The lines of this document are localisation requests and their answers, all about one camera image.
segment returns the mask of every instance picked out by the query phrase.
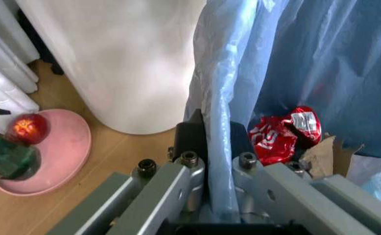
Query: crumpled red wrapper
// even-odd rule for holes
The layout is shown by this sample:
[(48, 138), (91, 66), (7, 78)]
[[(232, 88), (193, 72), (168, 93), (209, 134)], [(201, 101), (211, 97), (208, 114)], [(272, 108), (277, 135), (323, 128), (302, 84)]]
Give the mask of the crumpled red wrapper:
[(263, 165), (286, 163), (292, 159), (297, 141), (304, 148), (321, 141), (321, 123), (312, 108), (300, 106), (284, 117), (262, 117), (249, 138)]
[(298, 142), (305, 149), (320, 143), (321, 122), (312, 108), (296, 107), (286, 116), (286, 119), (290, 120), (291, 131), (298, 136)]
[(285, 126), (288, 121), (285, 117), (262, 117), (260, 124), (249, 132), (263, 165), (289, 162), (295, 153), (297, 137)]

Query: blue plastic bag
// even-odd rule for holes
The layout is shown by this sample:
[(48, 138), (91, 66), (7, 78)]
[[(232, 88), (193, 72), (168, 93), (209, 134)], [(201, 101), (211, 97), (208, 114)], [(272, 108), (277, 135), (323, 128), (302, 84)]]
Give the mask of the blue plastic bag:
[(231, 120), (250, 128), (307, 105), (323, 132), (381, 157), (381, 0), (208, 0), (194, 57), (185, 120), (201, 108), (221, 220), (238, 222)]

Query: pink ceramic dish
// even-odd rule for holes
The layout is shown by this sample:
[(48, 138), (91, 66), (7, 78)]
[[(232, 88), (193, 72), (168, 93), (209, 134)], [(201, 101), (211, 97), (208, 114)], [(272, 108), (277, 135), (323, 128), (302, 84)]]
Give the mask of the pink ceramic dish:
[(0, 190), (15, 196), (33, 196), (52, 191), (69, 181), (89, 155), (92, 137), (86, 121), (62, 109), (39, 112), (50, 124), (50, 133), (36, 147), (41, 166), (32, 177), (22, 181), (0, 179)]

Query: green bottle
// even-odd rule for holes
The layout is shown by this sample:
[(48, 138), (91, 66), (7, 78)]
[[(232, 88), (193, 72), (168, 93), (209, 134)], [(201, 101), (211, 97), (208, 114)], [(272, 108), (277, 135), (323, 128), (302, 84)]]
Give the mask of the green bottle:
[(8, 141), (0, 134), (0, 178), (24, 180), (39, 166), (40, 154), (35, 147)]

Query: white cylinder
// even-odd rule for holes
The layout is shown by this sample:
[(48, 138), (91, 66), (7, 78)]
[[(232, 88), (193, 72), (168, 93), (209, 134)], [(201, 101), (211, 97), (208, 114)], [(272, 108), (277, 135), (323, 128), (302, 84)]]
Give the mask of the white cylinder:
[(17, 2), (105, 125), (152, 134), (182, 121), (205, 0)]

